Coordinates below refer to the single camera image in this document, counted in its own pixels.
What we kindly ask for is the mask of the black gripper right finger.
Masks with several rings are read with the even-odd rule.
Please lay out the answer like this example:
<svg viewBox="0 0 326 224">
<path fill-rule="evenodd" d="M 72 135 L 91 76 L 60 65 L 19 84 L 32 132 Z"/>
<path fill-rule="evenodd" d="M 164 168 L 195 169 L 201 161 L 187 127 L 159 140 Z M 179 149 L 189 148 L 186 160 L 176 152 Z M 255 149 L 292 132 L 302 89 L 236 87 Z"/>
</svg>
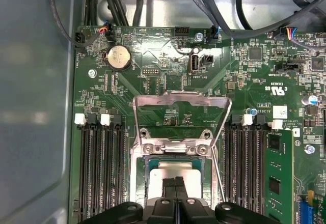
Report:
<svg viewBox="0 0 326 224">
<path fill-rule="evenodd" d="M 188 196 L 184 180 L 176 177 L 180 223 L 271 223 L 271 219 L 239 205 L 222 202 L 212 210 L 205 201 Z"/>
</svg>

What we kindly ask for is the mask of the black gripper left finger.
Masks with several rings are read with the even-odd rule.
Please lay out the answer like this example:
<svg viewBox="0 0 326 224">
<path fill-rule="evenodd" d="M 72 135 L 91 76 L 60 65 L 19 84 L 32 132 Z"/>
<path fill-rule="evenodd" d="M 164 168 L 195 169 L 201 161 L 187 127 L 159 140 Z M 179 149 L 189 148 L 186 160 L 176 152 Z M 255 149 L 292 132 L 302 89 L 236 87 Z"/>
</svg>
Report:
<svg viewBox="0 0 326 224">
<path fill-rule="evenodd" d="M 124 202 L 81 223 L 177 223 L 176 180 L 163 179 L 162 196 L 149 199 L 145 207 Z"/>
</svg>

